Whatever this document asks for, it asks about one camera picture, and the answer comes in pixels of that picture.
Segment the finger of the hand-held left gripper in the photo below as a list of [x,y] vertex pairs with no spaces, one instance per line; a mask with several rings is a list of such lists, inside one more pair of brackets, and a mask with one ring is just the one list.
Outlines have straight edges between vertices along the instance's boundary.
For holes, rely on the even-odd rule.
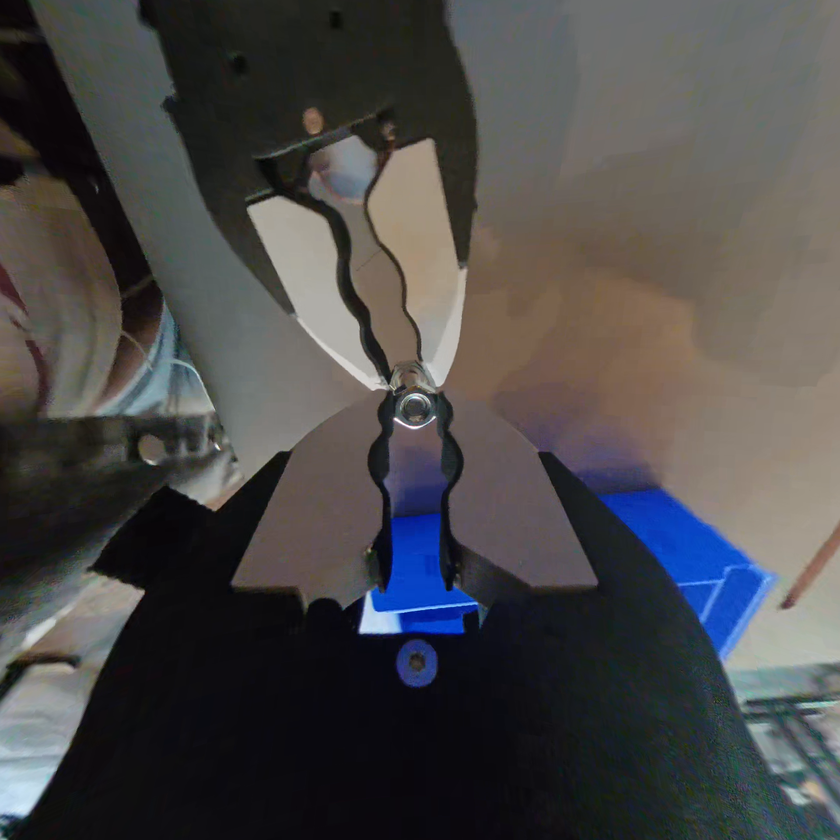
[[459,345],[467,268],[456,255],[435,141],[392,152],[365,209],[377,242],[395,259],[416,357],[442,389]]
[[348,229],[336,207],[304,193],[266,196],[248,205],[248,218],[263,245],[294,319],[306,334],[359,383],[385,389],[362,340],[359,317],[344,299]]

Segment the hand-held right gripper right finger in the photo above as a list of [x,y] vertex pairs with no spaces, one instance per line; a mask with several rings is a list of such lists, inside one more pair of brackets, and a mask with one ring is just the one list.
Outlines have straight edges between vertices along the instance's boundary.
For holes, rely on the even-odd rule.
[[595,572],[539,451],[484,403],[449,392],[439,405],[447,588],[486,607],[594,589]]

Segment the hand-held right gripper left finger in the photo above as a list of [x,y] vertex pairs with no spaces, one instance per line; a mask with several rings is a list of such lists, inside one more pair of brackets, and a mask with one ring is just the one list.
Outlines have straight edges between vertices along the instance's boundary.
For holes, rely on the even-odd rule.
[[304,606],[349,606],[383,588],[389,550],[376,548],[385,502],[369,456],[382,435],[385,391],[374,391],[315,427],[291,450],[232,586],[283,592]]

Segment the steel hex nut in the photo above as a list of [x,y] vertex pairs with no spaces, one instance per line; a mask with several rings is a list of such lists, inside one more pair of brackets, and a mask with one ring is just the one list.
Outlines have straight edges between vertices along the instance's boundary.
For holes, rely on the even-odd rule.
[[436,421],[438,398],[435,392],[407,387],[394,392],[393,422],[408,429],[420,429]]

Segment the steel hex bolt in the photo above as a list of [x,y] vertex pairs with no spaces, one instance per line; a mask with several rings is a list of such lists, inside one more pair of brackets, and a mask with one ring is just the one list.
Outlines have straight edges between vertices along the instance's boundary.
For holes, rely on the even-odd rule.
[[433,376],[419,360],[398,362],[394,365],[389,387],[395,396],[405,392],[435,394],[438,389]]

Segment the blue plastic bin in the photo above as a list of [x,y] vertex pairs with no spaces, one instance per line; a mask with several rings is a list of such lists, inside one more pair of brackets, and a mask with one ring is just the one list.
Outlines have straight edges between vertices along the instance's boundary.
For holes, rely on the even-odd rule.
[[[774,586],[775,575],[661,489],[601,496],[676,583],[721,660],[726,660]],[[477,602],[446,590],[439,570],[438,512],[392,520],[393,567],[385,592],[361,608],[360,634],[462,634]]]

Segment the blue jeans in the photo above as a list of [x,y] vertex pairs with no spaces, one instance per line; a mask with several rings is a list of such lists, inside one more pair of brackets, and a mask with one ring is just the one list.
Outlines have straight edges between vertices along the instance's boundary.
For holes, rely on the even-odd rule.
[[130,362],[140,366],[108,403],[109,414],[190,417],[215,413],[203,378],[167,306],[163,306],[161,322],[149,348],[128,332],[122,332],[120,347],[129,352]]

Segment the grey denim jacket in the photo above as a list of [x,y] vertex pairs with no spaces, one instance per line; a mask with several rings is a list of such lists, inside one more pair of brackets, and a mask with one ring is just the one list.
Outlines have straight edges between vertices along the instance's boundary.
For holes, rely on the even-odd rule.
[[157,490],[214,501],[241,477],[215,413],[3,423],[2,635],[62,605],[116,528]]

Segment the beige shirt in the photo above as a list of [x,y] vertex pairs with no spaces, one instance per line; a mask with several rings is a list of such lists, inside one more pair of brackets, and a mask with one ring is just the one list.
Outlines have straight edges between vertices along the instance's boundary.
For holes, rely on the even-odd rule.
[[151,276],[119,287],[69,186],[26,171],[1,198],[1,416],[126,412],[151,381],[165,305]]

